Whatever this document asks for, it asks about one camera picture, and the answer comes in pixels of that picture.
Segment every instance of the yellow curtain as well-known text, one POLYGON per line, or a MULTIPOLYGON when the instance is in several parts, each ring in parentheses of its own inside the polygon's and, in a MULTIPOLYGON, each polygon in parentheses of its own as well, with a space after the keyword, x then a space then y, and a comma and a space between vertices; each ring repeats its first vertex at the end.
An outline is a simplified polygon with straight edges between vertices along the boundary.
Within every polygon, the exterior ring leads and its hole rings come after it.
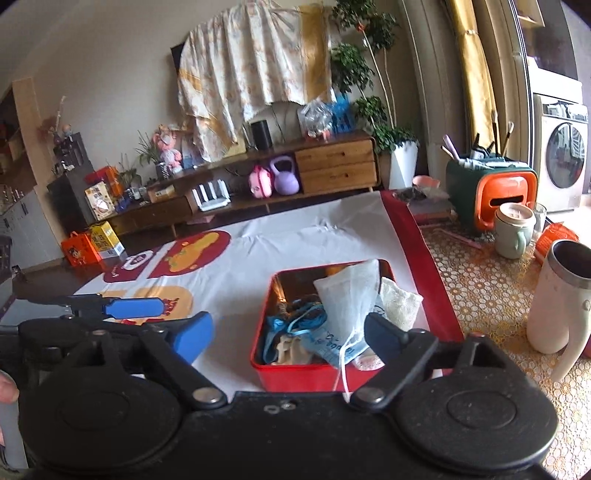
POLYGON ((480 145, 487 147, 494 140, 491 112, 496 110, 495 93, 478 36, 474 6, 472 0, 446 0, 446 2, 462 61, 466 108, 470 120, 470 143, 474 140, 476 133, 480 133, 480 145))
POLYGON ((183 47, 178 100, 203 158, 220 160, 243 122, 273 102, 301 105, 330 92, 326 8, 251 0, 198 25, 183 47))

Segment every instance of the wooden tv cabinet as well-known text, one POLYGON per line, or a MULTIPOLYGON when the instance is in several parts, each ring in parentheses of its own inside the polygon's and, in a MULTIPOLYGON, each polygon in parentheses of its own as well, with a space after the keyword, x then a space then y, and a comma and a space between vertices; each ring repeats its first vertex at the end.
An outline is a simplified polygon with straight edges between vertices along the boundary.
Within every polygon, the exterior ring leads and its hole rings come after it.
POLYGON ((170 179, 151 186, 161 190, 174 185, 174 197, 141 207, 130 207, 121 214, 107 220, 117 235, 125 235, 154 227, 171 226, 188 220, 209 215, 222 215, 257 206, 309 198, 329 193, 357 189, 373 189, 380 182, 378 163, 374 153, 374 139, 364 132, 353 132, 333 137, 326 141, 297 141, 279 145, 268 151, 254 151, 220 162, 201 166, 196 170, 185 170, 170 179), (274 193, 267 199, 252 196, 232 196, 227 207, 202 212, 196 204, 192 190, 200 183, 216 177, 216 170, 246 162, 266 164, 279 155, 292 155, 297 165, 300 192, 281 196, 274 193))

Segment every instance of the lace tablecloth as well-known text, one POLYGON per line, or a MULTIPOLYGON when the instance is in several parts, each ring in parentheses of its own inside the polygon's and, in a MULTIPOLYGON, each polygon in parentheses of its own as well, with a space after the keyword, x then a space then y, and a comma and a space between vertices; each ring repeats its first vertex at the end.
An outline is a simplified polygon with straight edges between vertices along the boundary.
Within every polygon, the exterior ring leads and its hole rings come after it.
POLYGON ((436 229, 424 228, 423 235, 464 334, 489 335, 554 404, 560 424, 544 466, 560 479, 581 478, 591 469, 591 360, 579 359, 555 383, 550 372, 559 355, 530 347, 525 322, 541 268, 532 248, 520 260, 507 260, 495 252, 492 236, 479 250, 436 229))

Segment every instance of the pink teddy bear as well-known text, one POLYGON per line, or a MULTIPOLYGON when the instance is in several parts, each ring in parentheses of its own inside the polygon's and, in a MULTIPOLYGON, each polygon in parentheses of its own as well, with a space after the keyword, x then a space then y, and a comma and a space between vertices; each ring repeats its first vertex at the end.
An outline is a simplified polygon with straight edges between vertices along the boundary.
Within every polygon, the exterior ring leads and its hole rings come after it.
POLYGON ((183 156, 174 148, 175 140, 176 135, 171 134, 170 130, 162 128, 162 126, 160 126, 160 132, 156 132, 152 137, 152 141, 160 150, 160 160, 166 163, 172 173, 178 173, 183 169, 181 166, 183 156))

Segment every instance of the wooden drawer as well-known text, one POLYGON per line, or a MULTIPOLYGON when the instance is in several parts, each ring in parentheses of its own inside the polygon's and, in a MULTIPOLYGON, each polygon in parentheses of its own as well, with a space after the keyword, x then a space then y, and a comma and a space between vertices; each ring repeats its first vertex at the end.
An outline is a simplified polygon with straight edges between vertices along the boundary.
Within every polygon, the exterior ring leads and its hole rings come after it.
POLYGON ((323 193, 373 187, 378 182, 375 162, 341 165, 300 172, 304 193, 323 193))
POLYGON ((336 145, 308 148, 295 152, 300 173, 374 161, 374 145, 370 139, 336 145))
POLYGON ((189 202, 182 196, 129 210, 109 218, 108 221, 117 235, 123 235, 155 226, 185 222, 191 216, 189 202))

